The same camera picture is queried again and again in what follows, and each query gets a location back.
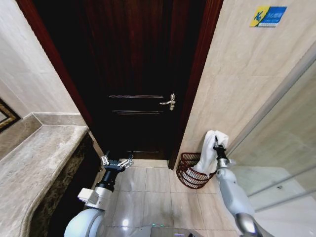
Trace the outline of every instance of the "wicker basket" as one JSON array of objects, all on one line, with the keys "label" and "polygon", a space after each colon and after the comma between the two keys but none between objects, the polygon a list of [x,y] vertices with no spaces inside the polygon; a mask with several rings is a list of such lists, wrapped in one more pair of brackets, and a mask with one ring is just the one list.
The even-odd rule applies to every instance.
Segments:
[{"label": "wicker basket", "polygon": [[200,156],[201,153],[182,153],[177,168],[179,180],[191,189],[202,188],[215,174],[214,172],[206,175],[192,169],[192,167],[199,162]]}]

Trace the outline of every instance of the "dark brown door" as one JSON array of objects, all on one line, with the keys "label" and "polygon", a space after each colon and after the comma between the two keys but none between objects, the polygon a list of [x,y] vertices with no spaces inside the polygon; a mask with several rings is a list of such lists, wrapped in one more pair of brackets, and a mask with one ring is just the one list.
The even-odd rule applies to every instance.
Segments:
[{"label": "dark brown door", "polygon": [[169,159],[206,2],[33,1],[103,151]]}]

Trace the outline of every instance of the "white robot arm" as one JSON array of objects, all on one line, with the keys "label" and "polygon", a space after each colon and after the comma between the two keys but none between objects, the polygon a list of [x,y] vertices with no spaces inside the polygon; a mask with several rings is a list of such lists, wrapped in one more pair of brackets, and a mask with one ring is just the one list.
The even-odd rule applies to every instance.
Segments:
[{"label": "white robot arm", "polygon": [[223,145],[215,144],[217,152],[216,177],[226,208],[234,216],[243,237],[273,237],[253,218],[255,213],[245,191],[237,184],[235,174],[229,170],[232,161],[225,155]]},{"label": "white robot arm", "polygon": [[104,237],[104,215],[114,191],[118,173],[125,171],[133,164],[133,153],[127,160],[119,162],[109,160],[108,154],[101,157],[106,172],[94,190],[82,189],[78,195],[85,206],[90,207],[75,216],[67,225],[64,237]]}]

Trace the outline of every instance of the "door lever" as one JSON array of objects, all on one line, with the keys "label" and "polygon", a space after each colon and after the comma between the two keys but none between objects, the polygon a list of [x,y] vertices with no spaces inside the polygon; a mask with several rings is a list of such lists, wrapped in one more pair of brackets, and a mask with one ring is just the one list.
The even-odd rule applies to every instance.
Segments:
[{"label": "door lever", "polygon": [[161,105],[169,105],[169,104],[170,104],[169,109],[170,109],[170,110],[173,110],[174,104],[176,103],[175,98],[176,98],[176,95],[175,95],[174,93],[172,93],[172,94],[170,95],[170,100],[169,100],[169,101],[167,101],[167,102],[160,102],[160,104],[161,104]]}]

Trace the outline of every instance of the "blue sticker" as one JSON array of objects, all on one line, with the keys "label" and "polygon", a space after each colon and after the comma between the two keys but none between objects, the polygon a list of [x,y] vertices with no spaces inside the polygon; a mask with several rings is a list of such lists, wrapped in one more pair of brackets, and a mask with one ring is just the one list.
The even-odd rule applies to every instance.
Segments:
[{"label": "blue sticker", "polygon": [[280,22],[286,6],[260,6],[257,8],[251,27],[275,27]]}]

